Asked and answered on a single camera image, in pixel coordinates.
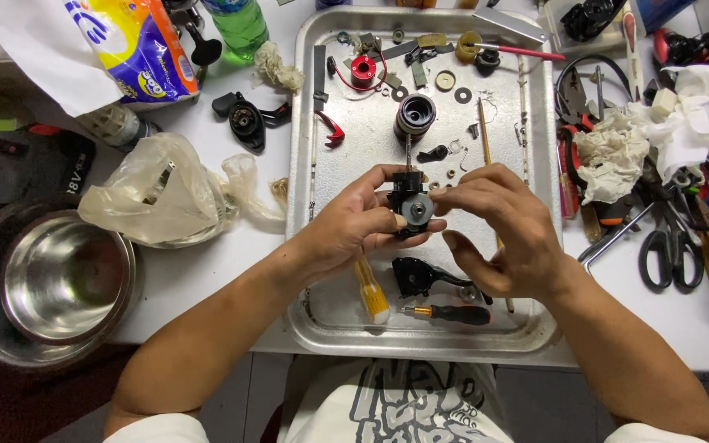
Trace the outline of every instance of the hand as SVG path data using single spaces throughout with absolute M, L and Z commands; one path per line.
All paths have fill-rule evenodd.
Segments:
M 336 274 L 376 249 L 404 249 L 424 244 L 432 233 L 448 226 L 431 220 L 427 232 L 405 240 L 393 233 L 407 226 L 407 219 L 389 207 L 389 191 L 376 189 L 391 181 L 406 166 L 376 165 L 341 191 L 324 209 L 287 242 L 295 249 L 309 284 Z
M 491 297 L 532 297 L 542 302 L 566 292 L 571 274 L 581 270 L 560 247 L 548 208 L 502 164 L 475 169 L 458 186 L 428 195 L 437 205 L 435 215 L 463 209 L 484 218 L 503 241 L 487 261 L 463 234 L 442 233 L 456 264 Z

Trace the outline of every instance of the white t-shirt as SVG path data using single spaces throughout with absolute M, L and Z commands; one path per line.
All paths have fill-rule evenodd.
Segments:
M 514 443 L 490 365 L 357 359 L 320 373 L 299 406 L 284 403 L 278 443 Z M 294 383 L 289 371 L 287 391 Z M 185 414 L 144 418 L 104 443 L 208 443 Z M 704 443 L 641 423 L 617 429 L 605 443 Z

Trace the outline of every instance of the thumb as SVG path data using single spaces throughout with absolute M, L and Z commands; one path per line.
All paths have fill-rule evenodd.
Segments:
M 407 219 L 384 206 L 353 216 L 352 229 L 361 238 L 376 233 L 394 233 L 407 226 Z
M 510 279 L 500 273 L 478 252 L 464 234 L 446 230 L 442 238 L 453 254 L 455 264 L 475 282 L 478 288 L 491 297 L 510 297 Z

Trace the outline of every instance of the tissue package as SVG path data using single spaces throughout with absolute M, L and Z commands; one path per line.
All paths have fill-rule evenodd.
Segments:
M 64 7 L 119 84 L 122 103 L 159 106 L 199 92 L 160 0 L 82 0 Z

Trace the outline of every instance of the floor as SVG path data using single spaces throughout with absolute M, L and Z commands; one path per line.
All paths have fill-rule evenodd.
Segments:
M 272 412 L 283 401 L 289 354 L 246 354 L 202 408 L 210 443 L 258 443 Z M 499 367 L 499 393 L 506 402 L 517 443 L 601 443 L 614 430 L 606 410 L 576 370 Z M 709 392 L 709 374 L 701 374 Z M 99 443 L 104 406 L 41 443 Z

